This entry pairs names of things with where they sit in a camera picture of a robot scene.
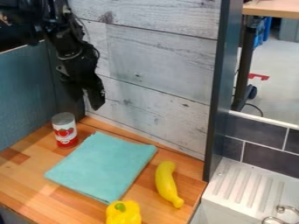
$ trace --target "yellow bell pepper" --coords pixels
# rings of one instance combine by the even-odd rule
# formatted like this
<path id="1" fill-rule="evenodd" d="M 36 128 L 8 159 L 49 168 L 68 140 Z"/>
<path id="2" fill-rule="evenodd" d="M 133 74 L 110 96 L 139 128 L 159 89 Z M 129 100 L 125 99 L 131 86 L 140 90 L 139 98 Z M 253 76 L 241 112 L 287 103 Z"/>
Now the yellow bell pepper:
<path id="1" fill-rule="evenodd" d="M 140 207 L 133 200 L 115 201 L 106 210 L 106 224 L 141 224 Z"/>

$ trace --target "tomato can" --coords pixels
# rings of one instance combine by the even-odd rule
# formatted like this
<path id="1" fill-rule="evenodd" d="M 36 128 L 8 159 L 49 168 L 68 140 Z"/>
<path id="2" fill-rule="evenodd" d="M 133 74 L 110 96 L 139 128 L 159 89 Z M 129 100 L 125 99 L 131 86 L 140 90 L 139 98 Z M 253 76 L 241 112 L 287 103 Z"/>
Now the tomato can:
<path id="1" fill-rule="evenodd" d="M 75 117 L 71 113 L 59 113 L 52 118 L 57 145 L 60 148 L 73 147 L 78 142 Z"/>

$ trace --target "teal towel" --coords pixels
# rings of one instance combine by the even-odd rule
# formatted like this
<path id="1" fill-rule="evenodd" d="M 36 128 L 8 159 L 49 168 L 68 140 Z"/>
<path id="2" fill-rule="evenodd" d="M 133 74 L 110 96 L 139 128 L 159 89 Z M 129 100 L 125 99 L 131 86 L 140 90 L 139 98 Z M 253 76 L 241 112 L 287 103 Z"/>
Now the teal towel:
<path id="1" fill-rule="evenodd" d="M 155 152 L 153 145 L 129 143 L 96 132 L 45 177 L 110 204 L 127 191 Z"/>

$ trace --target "wooden countertop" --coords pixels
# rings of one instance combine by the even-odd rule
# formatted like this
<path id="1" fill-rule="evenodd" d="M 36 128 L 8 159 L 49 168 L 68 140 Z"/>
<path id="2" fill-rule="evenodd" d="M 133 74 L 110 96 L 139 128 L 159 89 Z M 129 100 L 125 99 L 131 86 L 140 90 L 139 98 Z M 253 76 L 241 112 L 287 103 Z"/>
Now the wooden countertop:
<path id="1" fill-rule="evenodd" d="M 243 14 L 274 18 L 299 18 L 299 1 L 253 0 L 244 3 Z"/>
<path id="2" fill-rule="evenodd" d="M 77 128 L 80 143 L 98 130 L 130 142 L 156 145 L 158 153 L 122 199 L 139 203 L 144 224 L 188 222 L 205 189 L 202 161 L 89 117 Z M 105 223 L 106 205 L 43 177 L 73 150 L 57 148 L 52 128 L 46 125 L 0 152 L 0 202 L 37 223 Z M 177 164 L 174 179 L 178 194 L 185 201 L 181 209 L 174 208 L 156 191 L 155 169 L 164 160 Z"/>

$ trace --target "white wooden wall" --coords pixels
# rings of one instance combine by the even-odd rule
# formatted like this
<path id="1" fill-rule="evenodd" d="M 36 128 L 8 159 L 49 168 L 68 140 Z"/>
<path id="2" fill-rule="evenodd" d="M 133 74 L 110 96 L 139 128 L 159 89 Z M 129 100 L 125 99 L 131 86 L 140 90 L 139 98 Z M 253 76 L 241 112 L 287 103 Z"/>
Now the white wooden wall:
<path id="1" fill-rule="evenodd" d="M 221 0 L 70 0 L 101 52 L 87 114 L 204 158 Z"/>

